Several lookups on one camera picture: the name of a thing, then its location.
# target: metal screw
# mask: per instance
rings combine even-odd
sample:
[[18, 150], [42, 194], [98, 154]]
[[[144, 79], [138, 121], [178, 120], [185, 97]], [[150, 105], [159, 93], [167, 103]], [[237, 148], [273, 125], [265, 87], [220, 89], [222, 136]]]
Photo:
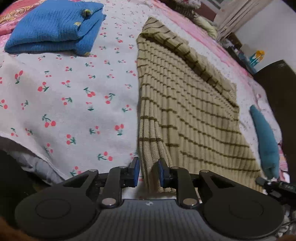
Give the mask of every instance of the metal screw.
[[193, 199], [193, 198], [185, 198], [183, 200], [183, 203], [187, 206], [194, 206], [197, 204], [197, 200], [196, 199]]
[[102, 204], [106, 205], [106, 206], [111, 206], [114, 205], [116, 203], [116, 200], [114, 198], [108, 197], [108, 198], [104, 198], [102, 200]]

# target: bed sheet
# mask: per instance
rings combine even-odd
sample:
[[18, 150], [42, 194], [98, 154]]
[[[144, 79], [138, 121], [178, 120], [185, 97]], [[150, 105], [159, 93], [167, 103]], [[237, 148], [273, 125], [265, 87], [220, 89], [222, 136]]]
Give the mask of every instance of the bed sheet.
[[[50, 133], [48, 133], [51, 139], [50, 142], [46, 139], [38, 138], [38, 141], [42, 143], [42, 151], [47, 149], [43, 154], [41, 150], [36, 151], [34, 148], [30, 148], [27, 142], [19, 141], [19, 137], [21, 136], [35, 138], [35, 135], [38, 135], [39, 131], [33, 131], [33, 136], [28, 135], [30, 134], [29, 131], [32, 131], [31, 128], [28, 128], [28, 125], [33, 128], [40, 125], [40, 123], [33, 124], [26, 122], [27, 125], [24, 126], [18, 124], [18, 128], [14, 128], [15, 125], [13, 124], [12, 126], [12, 123], [10, 123], [9, 126], [6, 127], [8, 131], [2, 132], [1, 136], [14, 140], [16, 143], [30, 149], [30, 151], [36, 155], [35, 157], [31, 155], [30, 158], [24, 158], [24, 156], [20, 155], [19, 151], [15, 151], [11, 152], [12, 156], [15, 156], [19, 161], [23, 162], [25, 159], [28, 164], [27, 168], [35, 172], [36, 167], [39, 165], [38, 163], [44, 163], [45, 161], [48, 168], [46, 174], [46, 180], [48, 182], [50, 180], [57, 180], [54, 179], [53, 176], [61, 178], [62, 180], [91, 168], [97, 168], [100, 172], [107, 172], [112, 167], [128, 164], [131, 158], [136, 155], [137, 117], [135, 110], [138, 101], [138, 81], [135, 63], [137, 55], [135, 39], [141, 32], [142, 26], [147, 18], [149, 16], [154, 16], [175, 33], [188, 40], [191, 47], [195, 48], [198, 53], [208, 57], [212, 64], [237, 85], [237, 100], [241, 107], [240, 128], [247, 141], [250, 143], [256, 159], [260, 162], [257, 137], [248, 109], [252, 104], [257, 104], [258, 106], [256, 91], [260, 90], [264, 92], [264, 90], [261, 90], [258, 86], [256, 86], [257, 89], [254, 89], [252, 87], [254, 80], [247, 75], [237, 73], [231, 66], [222, 62], [207, 46], [202, 42], [196, 41], [195, 38], [170, 20], [161, 9], [155, 7], [152, 2], [139, 0], [115, 0], [112, 2], [103, 0], [100, 2], [104, 3], [104, 13], [107, 14], [107, 17], [101, 26], [90, 57], [72, 56], [67, 53], [46, 53], [39, 55], [0, 54], [1, 62], [4, 61], [2, 63], [2, 69], [0, 69], [0, 76], [2, 76], [3, 73], [5, 74], [2, 77], [2, 82], [0, 82], [1, 95], [4, 92], [12, 95], [4, 100], [5, 103], [9, 103], [9, 109], [12, 107], [15, 109], [18, 108], [17, 111], [19, 114], [14, 116], [15, 119], [19, 120], [18, 122], [22, 120], [22, 113], [30, 106], [24, 106], [27, 97], [29, 97], [28, 95], [13, 95], [14, 92], [11, 88], [16, 86], [16, 79], [14, 78], [15, 73], [18, 74], [18, 77], [23, 78], [22, 82], [29, 85], [32, 91], [34, 90], [41, 94], [41, 100], [47, 100], [54, 95], [56, 98], [55, 104], [59, 102], [62, 107], [69, 107], [74, 103], [68, 103], [66, 98], [69, 98], [68, 95], [65, 94], [65, 90], [76, 88], [75, 86], [77, 85], [81, 87], [83, 84], [84, 87], [82, 89], [88, 87], [90, 91], [89, 93], [85, 91], [84, 96], [79, 96], [77, 98], [77, 100], [83, 99], [85, 112], [75, 113], [70, 118], [68, 116], [68, 119], [59, 121], [58, 124], [63, 125], [65, 129], [59, 129], [56, 133], [56, 137], [53, 134], [55, 127], [50, 126]], [[3, 71], [7, 63], [9, 63], [9, 71]], [[54, 87], [55, 92], [47, 92], [47, 90], [44, 92], [44, 89], [48, 85], [52, 88], [56, 85]], [[95, 90], [96, 96], [88, 97], [88, 94], [91, 94], [93, 90]], [[16, 106], [11, 106], [10, 103], [15, 102], [15, 100], [12, 99], [17, 99], [19, 103]], [[106, 107], [112, 106], [111, 104], [113, 104], [111, 110], [106, 111]], [[115, 106], [120, 109], [119, 112], [113, 109]], [[92, 113], [92, 110], [88, 109], [95, 109], [96, 111], [93, 112], [96, 114], [94, 116], [89, 116], [88, 114]], [[65, 111], [65, 109], [61, 109], [57, 117], [61, 117], [63, 110]], [[43, 115], [38, 117], [38, 121], [41, 122], [41, 117], [47, 113], [47, 110], [41, 109], [39, 111], [43, 113]], [[80, 135], [80, 132], [77, 131], [77, 127], [75, 128], [76, 130], [73, 129], [75, 135], [69, 132], [68, 129], [70, 125], [80, 126], [79, 115], [87, 115], [87, 119], [91, 120], [91, 123], [87, 125], [87, 134], [84, 133], [84, 136], [80, 138], [82, 141], [92, 138], [92, 141], [84, 146], [84, 155], [80, 153], [81, 149], [78, 152], [72, 152], [75, 144], [71, 143], [71, 139], [73, 137], [77, 138], [77, 135]], [[267, 118], [267, 120], [271, 123], [271, 126], [273, 126], [272, 118]], [[42, 132], [47, 131], [44, 122], [39, 128]], [[276, 133], [279, 130], [277, 127], [273, 127], [273, 129]], [[55, 144], [56, 142], [60, 143], [59, 139], [62, 139], [63, 142], [61, 146]], [[64, 153], [66, 156], [60, 155], [58, 159], [50, 157], [51, 154], [53, 155], [56, 152]], [[99, 154], [107, 160], [98, 160]], [[63, 171], [60, 168], [61, 163], [64, 165]], [[137, 188], [127, 188], [124, 190], [123, 194], [124, 198], [145, 196], [142, 177], [139, 178], [139, 186]]]

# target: curtain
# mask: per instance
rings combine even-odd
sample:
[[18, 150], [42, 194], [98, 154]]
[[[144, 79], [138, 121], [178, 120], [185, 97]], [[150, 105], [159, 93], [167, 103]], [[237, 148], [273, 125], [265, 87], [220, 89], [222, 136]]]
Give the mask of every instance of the curtain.
[[272, 0], [225, 0], [224, 2], [214, 19], [214, 23], [218, 26], [218, 41], [238, 30]]

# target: teal towel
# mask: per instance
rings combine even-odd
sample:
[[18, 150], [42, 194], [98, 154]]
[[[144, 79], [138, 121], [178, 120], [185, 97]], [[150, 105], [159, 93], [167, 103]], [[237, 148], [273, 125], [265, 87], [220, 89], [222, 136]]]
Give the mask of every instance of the teal towel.
[[8, 53], [74, 50], [88, 55], [106, 15], [103, 4], [47, 0], [15, 27], [5, 45]]
[[279, 148], [274, 133], [263, 114], [254, 105], [250, 107], [258, 137], [261, 167], [268, 179], [279, 177]]

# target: striped knit sweater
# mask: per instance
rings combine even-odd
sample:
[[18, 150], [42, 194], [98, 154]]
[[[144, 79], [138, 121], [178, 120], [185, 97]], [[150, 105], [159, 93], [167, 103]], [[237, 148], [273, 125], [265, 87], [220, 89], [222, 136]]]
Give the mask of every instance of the striped knit sweater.
[[149, 190], [163, 191], [159, 158], [170, 167], [208, 169], [260, 190], [260, 167], [239, 130], [235, 87], [155, 18], [147, 20], [137, 43], [139, 151]]

